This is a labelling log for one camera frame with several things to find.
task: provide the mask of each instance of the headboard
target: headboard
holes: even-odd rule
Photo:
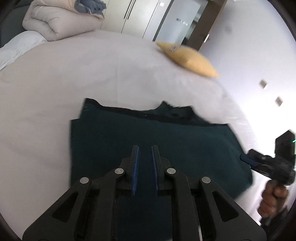
[[[0,47],[25,31],[22,27],[22,20],[32,1],[3,1],[0,12]]]

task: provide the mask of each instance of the white bed sheet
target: white bed sheet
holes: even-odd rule
[[[20,237],[69,188],[69,120],[86,97],[134,110],[163,100],[191,105],[212,123],[230,123],[245,150],[257,147],[225,90],[154,43],[100,30],[46,42],[0,71],[0,212]],[[255,198],[243,196],[239,204],[251,214]]]

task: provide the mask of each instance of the mattress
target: mattress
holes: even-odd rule
[[[211,123],[229,123],[245,150],[257,147],[217,81],[177,66],[152,42],[97,30],[43,43],[0,71],[0,212],[19,237],[69,188],[69,121],[84,98],[133,110],[163,100],[192,106]],[[260,198],[255,180],[237,200],[249,214]]]

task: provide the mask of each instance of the silver rivet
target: silver rivet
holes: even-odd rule
[[[122,168],[115,169],[116,174],[123,174],[124,170]]]
[[[209,177],[203,177],[202,178],[202,182],[203,183],[210,183],[211,182],[211,179]]]
[[[167,169],[167,173],[168,174],[175,174],[176,173],[176,170],[173,169],[173,168],[169,168],[169,169]]]
[[[87,177],[83,177],[80,179],[81,184],[86,184],[86,183],[88,183],[88,181],[89,181],[89,179]]]

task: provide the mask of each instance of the pillow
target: pillow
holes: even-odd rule
[[[18,34],[0,48],[0,70],[13,63],[31,48],[45,41],[46,39],[35,31],[25,31]]]
[[[219,77],[219,74],[211,63],[195,49],[184,45],[164,42],[156,42],[156,44],[169,58],[186,69],[209,77]]]

